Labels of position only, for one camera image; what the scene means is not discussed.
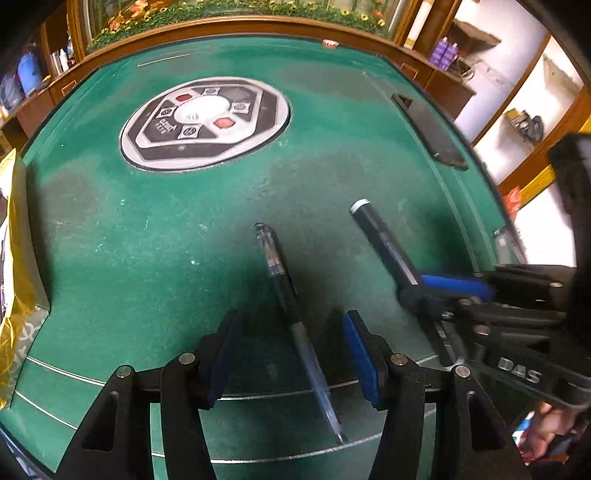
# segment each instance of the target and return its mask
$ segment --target plant decoration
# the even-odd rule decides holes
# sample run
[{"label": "plant decoration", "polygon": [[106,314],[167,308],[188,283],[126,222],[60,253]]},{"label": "plant decoration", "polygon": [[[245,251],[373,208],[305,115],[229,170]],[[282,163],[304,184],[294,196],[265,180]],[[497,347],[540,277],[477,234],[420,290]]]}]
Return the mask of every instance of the plant decoration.
[{"label": "plant decoration", "polygon": [[372,17],[377,19],[376,23],[380,28],[384,28],[386,26],[384,21],[384,7],[386,6],[384,0],[372,0],[372,2],[374,3]]},{"label": "plant decoration", "polygon": [[[92,40],[90,50],[97,50],[123,38],[165,25],[187,20],[225,15],[255,14],[302,17],[358,28],[387,36],[380,9],[372,15],[341,10],[315,2],[283,2],[275,0],[193,0],[169,5],[170,1],[136,0],[131,6],[111,17],[107,26]],[[374,5],[381,0],[374,0]]]}]

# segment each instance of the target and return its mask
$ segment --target hand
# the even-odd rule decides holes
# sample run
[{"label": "hand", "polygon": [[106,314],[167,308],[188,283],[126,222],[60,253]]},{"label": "hand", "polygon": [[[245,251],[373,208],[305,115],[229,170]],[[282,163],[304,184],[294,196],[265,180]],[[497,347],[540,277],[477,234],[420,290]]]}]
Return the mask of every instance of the hand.
[{"label": "hand", "polygon": [[543,457],[556,435],[565,435],[571,431],[576,417],[574,412],[540,402],[519,444],[525,464],[529,465]]}]

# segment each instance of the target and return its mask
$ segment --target black marker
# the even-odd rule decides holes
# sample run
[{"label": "black marker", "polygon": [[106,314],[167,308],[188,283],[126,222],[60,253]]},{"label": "black marker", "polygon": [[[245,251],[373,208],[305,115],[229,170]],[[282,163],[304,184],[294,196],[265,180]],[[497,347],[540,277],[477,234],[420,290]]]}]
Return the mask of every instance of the black marker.
[{"label": "black marker", "polygon": [[379,217],[368,199],[357,200],[350,208],[351,215],[369,243],[379,255],[384,267],[396,281],[398,288],[409,285],[422,285],[423,280],[414,268],[388,225]]}]

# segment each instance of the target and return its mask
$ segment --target metal screw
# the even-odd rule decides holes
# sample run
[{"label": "metal screw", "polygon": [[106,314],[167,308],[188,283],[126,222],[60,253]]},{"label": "metal screw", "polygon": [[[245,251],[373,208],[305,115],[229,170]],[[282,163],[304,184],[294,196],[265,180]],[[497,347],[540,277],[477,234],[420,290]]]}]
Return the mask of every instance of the metal screw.
[{"label": "metal screw", "polygon": [[395,353],[390,357],[390,360],[394,365],[406,365],[408,362],[408,357],[403,353]]},{"label": "metal screw", "polygon": [[466,365],[458,365],[456,367],[456,375],[461,378],[468,378],[472,372]]},{"label": "metal screw", "polygon": [[195,355],[193,355],[191,352],[181,353],[178,356],[178,361],[183,365],[192,364],[195,361]]},{"label": "metal screw", "polygon": [[474,333],[478,335],[488,335],[491,332],[491,328],[487,325],[475,325]]},{"label": "metal screw", "polygon": [[121,365],[116,371],[115,375],[119,378],[125,378],[131,373],[131,367],[129,365]]}]

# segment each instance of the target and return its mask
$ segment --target white bottle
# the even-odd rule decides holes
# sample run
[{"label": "white bottle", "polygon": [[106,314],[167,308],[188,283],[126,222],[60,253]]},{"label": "white bottle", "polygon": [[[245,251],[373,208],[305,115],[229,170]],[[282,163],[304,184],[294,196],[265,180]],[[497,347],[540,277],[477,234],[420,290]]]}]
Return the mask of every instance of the white bottle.
[{"label": "white bottle", "polygon": [[60,63],[61,68],[64,70],[64,72],[70,68],[70,66],[68,65],[68,55],[66,55],[66,52],[63,48],[60,48]]}]

